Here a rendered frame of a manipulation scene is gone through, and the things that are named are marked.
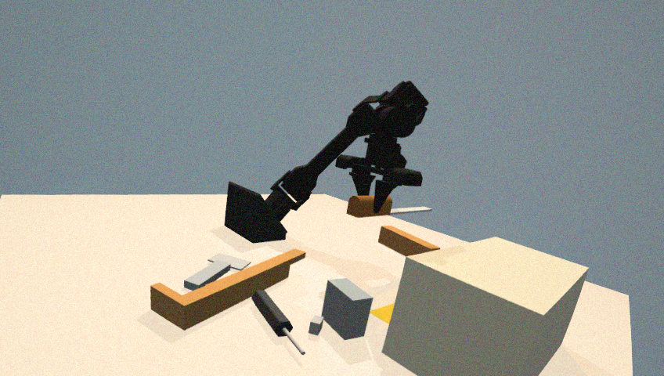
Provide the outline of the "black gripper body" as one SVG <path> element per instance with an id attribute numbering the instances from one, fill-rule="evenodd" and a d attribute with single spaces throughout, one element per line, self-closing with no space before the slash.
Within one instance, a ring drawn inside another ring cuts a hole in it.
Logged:
<path id="1" fill-rule="evenodd" d="M 395 163 L 393 163 L 395 150 L 399 149 L 400 145 L 396 142 L 397 138 L 370 133 L 369 138 L 365 138 L 365 143 L 368 143 L 366 157 L 340 154 L 335 167 L 352 168 L 352 173 L 359 175 L 376 173 L 383 176 L 382 181 L 389 183 L 421 186 L 423 179 L 421 172 L 395 167 Z"/>

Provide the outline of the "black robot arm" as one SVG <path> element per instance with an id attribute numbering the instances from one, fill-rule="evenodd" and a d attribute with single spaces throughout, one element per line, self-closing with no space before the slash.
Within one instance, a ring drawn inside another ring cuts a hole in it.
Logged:
<path id="1" fill-rule="evenodd" d="M 375 110 L 370 103 L 377 101 L 380 105 Z M 380 96 L 366 97 L 352 109 L 346 127 L 308 164 L 287 171 L 273 184 L 270 188 L 273 192 L 265 202 L 282 221 L 290 210 L 297 211 L 310 198 L 318 175 L 353 141 L 370 133 L 406 138 L 422 122 L 428 104 L 412 81 L 402 81 L 391 92 L 386 91 Z M 297 202 L 282 190 L 280 184 Z"/>

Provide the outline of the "black-handled tool with grey metal rod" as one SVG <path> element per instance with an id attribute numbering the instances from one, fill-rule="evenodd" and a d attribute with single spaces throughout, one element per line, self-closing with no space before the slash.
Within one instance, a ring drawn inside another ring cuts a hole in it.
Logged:
<path id="1" fill-rule="evenodd" d="M 266 291 L 255 291 L 251 297 L 252 301 L 269 323 L 270 327 L 278 337 L 287 336 L 300 354 L 305 355 L 303 348 L 296 342 L 291 335 L 293 329 L 291 322 L 284 316 L 278 305 L 271 299 Z"/>

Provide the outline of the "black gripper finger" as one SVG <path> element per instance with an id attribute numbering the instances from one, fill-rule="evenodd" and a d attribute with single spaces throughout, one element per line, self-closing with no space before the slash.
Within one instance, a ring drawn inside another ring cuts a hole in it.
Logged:
<path id="1" fill-rule="evenodd" d="M 398 183 L 389 183 L 376 179 L 375 196 L 374 196 L 374 213 L 378 213 L 387 199 L 388 195 L 397 187 L 402 186 Z"/>
<path id="2" fill-rule="evenodd" d="M 371 183 L 374 181 L 376 176 L 359 175 L 352 172 L 349 172 L 349 175 L 352 176 L 358 196 L 369 196 Z"/>

